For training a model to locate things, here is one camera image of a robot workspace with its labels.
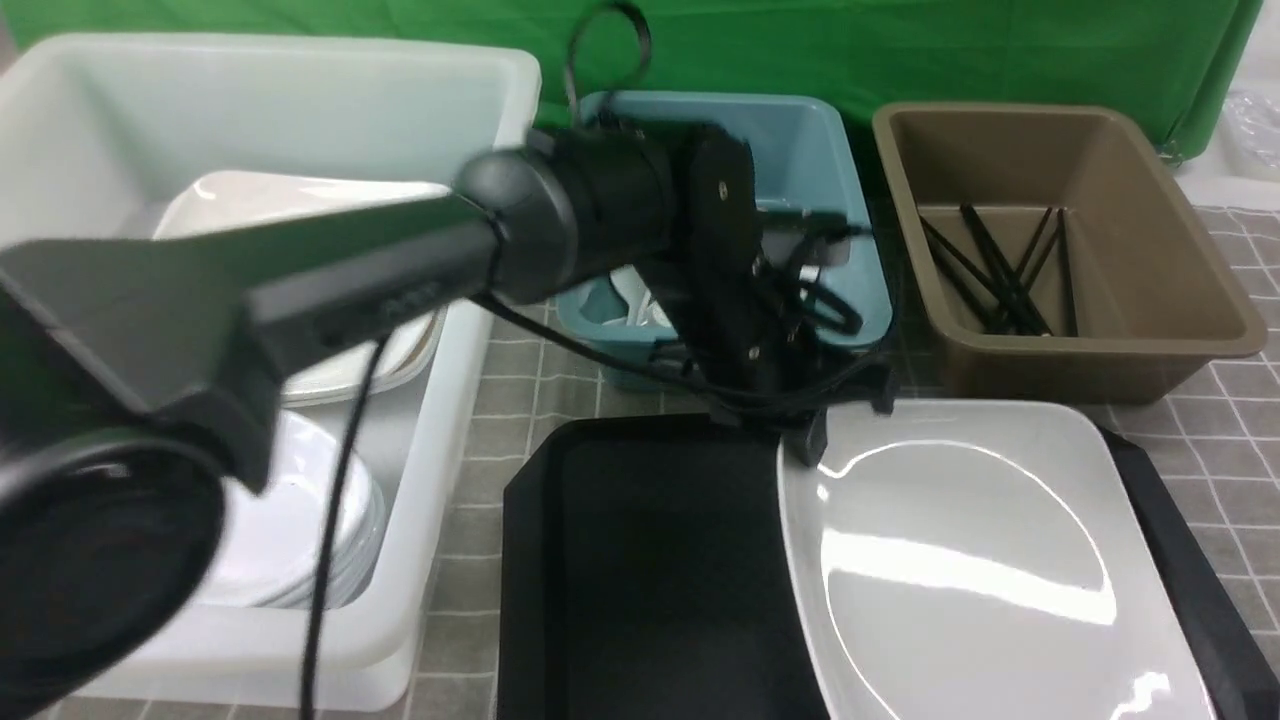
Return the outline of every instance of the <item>brown plastic bin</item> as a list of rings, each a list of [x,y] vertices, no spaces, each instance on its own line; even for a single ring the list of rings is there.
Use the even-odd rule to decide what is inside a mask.
[[[896,104],[873,123],[947,389],[968,397],[1152,402],[1206,363],[1262,350],[1266,325],[1138,127],[1100,108]],[[1065,208],[1078,337],[984,334],[920,223],[980,258],[972,204],[1011,263]],[[1046,234],[1053,228],[1053,220]],[[974,293],[995,306],[975,283]],[[1062,333],[1057,254],[1032,291]]]

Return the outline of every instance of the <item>black cable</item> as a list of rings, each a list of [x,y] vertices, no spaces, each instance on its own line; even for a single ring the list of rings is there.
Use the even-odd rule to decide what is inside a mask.
[[[810,232],[796,243],[787,261],[783,264],[780,282],[785,296],[783,306],[787,309],[782,322],[790,329],[796,331],[803,323],[846,336],[858,334],[863,329],[861,315],[844,297],[840,297],[831,288],[820,283],[804,279],[801,272],[809,264],[809,259],[819,245],[836,245],[837,242],[851,241],[855,237],[869,234],[872,234],[870,228],[846,224],[841,228],[824,228]],[[808,300],[804,299],[805,293],[808,293]],[[819,302],[831,310],[835,318],[819,311],[817,307]]]
[[[320,537],[320,559],[316,561],[316,584],[315,591],[311,593],[311,610],[307,614],[307,642],[302,652],[302,697],[298,702],[300,720],[315,719],[320,626],[324,623],[324,606],[329,594],[329,571],[333,564],[333,541],[338,534],[342,489],[347,484],[347,466],[351,464],[351,455],[356,448],[356,434],[360,430],[360,420],[365,414],[365,405],[369,402],[370,388],[374,384],[374,374],[378,370],[378,363],[383,359],[383,351],[387,350],[388,340],[390,340],[389,334],[378,340],[374,346],[374,354],[365,365],[365,375],[360,379],[360,389],[356,391],[351,416],[347,419],[347,429],[342,434],[342,450],[338,451],[338,465],[333,470],[333,486],[329,488],[329,507],[325,511],[324,532]]]
[[[568,114],[572,127],[580,128],[585,124],[582,119],[581,99],[577,95],[577,46],[586,35],[588,27],[607,13],[618,13],[631,22],[631,27],[636,31],[636,41],[640,44],[640,61],[636,64],[636,69],[631,70],[631,74],[622,78],[613,85],[604,94],[604,101],[600,102],[600,111],[607,111],[613,104],[613,96],[618,94],[622,87],[631,87],[637,85],[649,72],[649,61],[653,59],[653,35],[649,32],[649,20],[645,19],[644,13],[640,8],[626,1],[613,1],[602,3],[591,8],[577,24],[573,26],[573,32],[568,38],[568,56],[564,59],[564,97],[568,101]]]
[[[824,407],[826,405],[820,402],[815,405],[810,404],[814,400],[817,400],[820,395],[833,389],[835,387],[840,386],[841,383],[854,377],[859,372],[865,370],[867,368],[870,368],[873,365],[881,364],[883,360],[879,356],[878,351],[873,347],[867,354],[856,359],[852,359],[851,363],[849,363],[847,365],[833,373],[829,378],[819,380],[812,386],[806,386],[795,391],[782,392],[782,393],[762,393],[762,392],[744,391],[724,386],[717,386],[696,380],[692,378],[685,378],[671,373],[663,373],[660,370],[649,368],[646,365],[620,360],[612,355],[600,352],[586,345],[582,345],[581,342],[577,342],[576,340],[570,338],[568,336],[553,331],[552,328],[548,328],[547,325],[536,320],[530,320],[529,318],[525,318],[520,313],[503,305],[493,296],[477,296],[472,297],[471,301],[479,305],[480,307],[484,307],[485,310],[493,313],[495,316],[502,318],[503,320],[507,320],[508,323],[516,325],[517,328],[530,332],[543,340],[554,342],[556,345],[559,345],[561,347],[568,350],[570,352],[586,357],[588,360],[593,360],[607,368],[613,368],[614,370],[621,370],[623,373],[632,373],[663,384],[681,387],[684,389],[695,392],[698,395],[712,396],[724,407],[742,415],[776,415],[780,413],[795,413],[801,410],[814,410]],[[737,405],[727,400],[748,401],[753,402],[753,405]]]

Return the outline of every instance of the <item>teal plastic bin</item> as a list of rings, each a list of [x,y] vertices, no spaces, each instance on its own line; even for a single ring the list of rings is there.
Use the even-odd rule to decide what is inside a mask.
[[[584,101],[593,113],[602,95]],[[812,97],[721,95],[703,92],[623,92],[614,100],[623,117],[652,120],[709,120],[751,146],[756,204],[764,210],[840,211],[850,223],[870,225],[858,168],[840,113]],[[832,345],[863,350],[888,332],[893,310],[884,270],[872,237],[855,238],[849,261],[824,268],[820,281],[863,316],[855,336],[820,332]],[[562,293],[556,311],[564,329],[622,360],[646,364],[654,342],[676,340],[676,332],[653,325],[605,325],[623,318],[626,304],[607,277]],[[604,379],[623,389],[653,391],[657,384],[631,373],[604,369]]]

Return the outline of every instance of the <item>green backdrop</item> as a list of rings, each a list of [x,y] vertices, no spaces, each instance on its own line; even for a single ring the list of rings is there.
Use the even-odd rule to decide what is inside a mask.
[[[522,47],[543,120],[586,0],[0,0],[20,46],[69,31],[384,36]],[[646,87],[813,95],[854,120],[892,100],[1098,104],[1187,155],[1208,141],[1261,0],[640,0]],[[584,92],[627,69],[625,23],[584,46]]]

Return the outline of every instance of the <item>black chopsticks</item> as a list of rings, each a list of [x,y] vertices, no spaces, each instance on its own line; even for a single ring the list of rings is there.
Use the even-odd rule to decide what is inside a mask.
[[[929,252],[933,256],[938,272],[956,290],[960,300],[982,323],[983,329],[992,334],[1007,334],[1012,331],[1021,336],[1051,337],[1065,334],[1079,336],[1079,319],[1075,309],[1075,291],[1071,284],[1071,261],[1066,242],[1066,213],[1057,209],[1057,223],[1051,233],[1046,233],[1050,219],[1055,215],[1055,209],[1048,208],[1041,217],[1027,243],[1027,250],[1018,260],[1018,268],[1009,264],[1009,259],[1000,250],[987,224],[973,205],[960,206],[960,215],[965,227],[978,249],[986,272],[978,268],[970,259],[965,258],[956,246],[946,238],[933,224],[920,218],[925,236],[929,242]],[[1048,234],[1047,242],[1041,242]],[[1065,331],[1055,333],[1036,302],[1030,297],[1030,291],[1039,278],[1041,270],[1048,261],[1048,256],[1057,249],[1060,272],[1062,274],[1062,305],[1065,309]],[[977,283],[996,300],[995,309],[988,309],[974,293],[973,288],[960,275],[956,265],[964,269]]]

